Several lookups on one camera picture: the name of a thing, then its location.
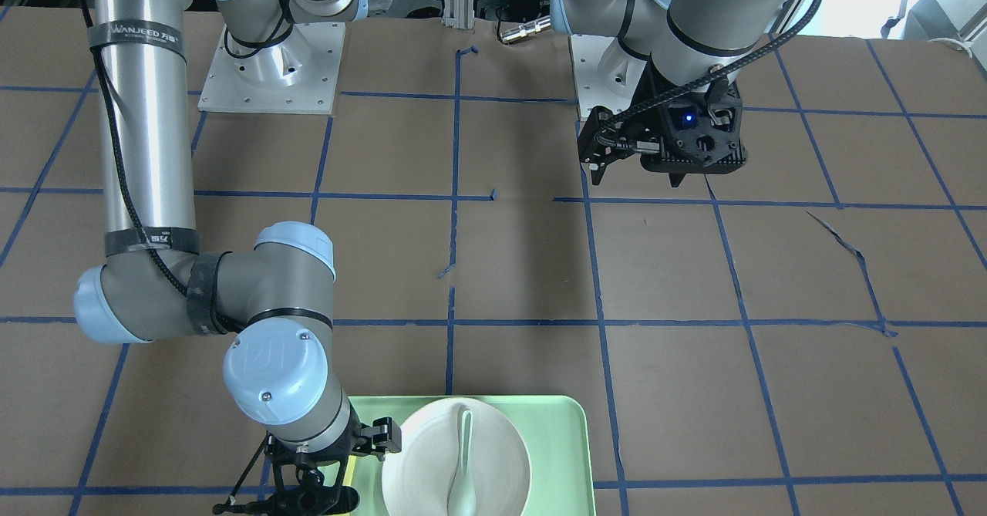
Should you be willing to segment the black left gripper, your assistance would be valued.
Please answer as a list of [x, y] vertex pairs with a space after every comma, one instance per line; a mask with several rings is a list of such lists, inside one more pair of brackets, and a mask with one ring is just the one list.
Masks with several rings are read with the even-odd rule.
[[[723, 65], [706, 70], [700, 85], [677, 93], [648, 63], [632, 105], [619, 114], [596, 106], [578, 136], [578, 156], [589, 164], [590, 183], [599, 186], [608, 164], [638, 155], [642, 164], [744, 164], [740, 139], [743, 98], [723, 74]], [[677, 189], [688, 173], [670, 173]]]

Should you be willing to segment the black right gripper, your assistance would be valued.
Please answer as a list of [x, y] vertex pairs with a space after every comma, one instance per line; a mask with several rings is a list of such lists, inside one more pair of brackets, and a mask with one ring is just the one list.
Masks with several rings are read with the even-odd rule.
[[327, 448], [317, 450], [309, 443], [302, 446], [287, 446], [276, 438], [269, 439], [264, 455], [271, 462], [272, 469], [281, 470], [287, 489], [297, 487], [300, 473], [318, 470], [324, 475], [324, 485], [331, 487], [342, 482], [342, 472], [350, 455], [356, 457], [374, 456], [384, 460], [388, 454], [402, 450], [402, 431], [391, 417], [374, 419], [371, 426], [352, 419], [343, 429], [342, 435]]

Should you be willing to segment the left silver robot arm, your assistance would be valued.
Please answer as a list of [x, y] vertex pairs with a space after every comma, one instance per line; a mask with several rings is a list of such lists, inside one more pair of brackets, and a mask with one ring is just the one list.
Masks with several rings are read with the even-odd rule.
[[821, 3], [812, 0], [789, 31], [763, 42], [786, 1], [551, 0], [554, 29], [613, 38], [628, 59], [644, 63], [628, 107], [593, 107], [578, 134], [592, 184], [632, 157], [673, 187], [691, 174], [743, 167], [737, 74], [789, 42]]

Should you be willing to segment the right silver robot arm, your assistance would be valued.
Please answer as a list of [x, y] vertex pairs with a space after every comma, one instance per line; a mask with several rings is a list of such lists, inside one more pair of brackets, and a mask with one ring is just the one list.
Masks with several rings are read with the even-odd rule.
[[[390, 417], [366, 425], [332, 371], [334, 245], [321, 228], [283, 221], [251, 251], [204, 252], [195, 227], [188, 143], [184, 10], [193, 0], [93, 0], [82, 6], [106, 116], [103, 265], [81, 274], [73, 296], [86, 336], [108, 344], [231, 336], [223, 379], [267, 435], [256, 450], [274, 468], [275, 492], [213, 513], [352, 512], [343, 481], [350, 457], [401, 450]], [[366, 0], [215, 0], [230, 58], [272, 58], [276, 86], [313, 83], [314, 56], [296, 29], [366, 17]]]

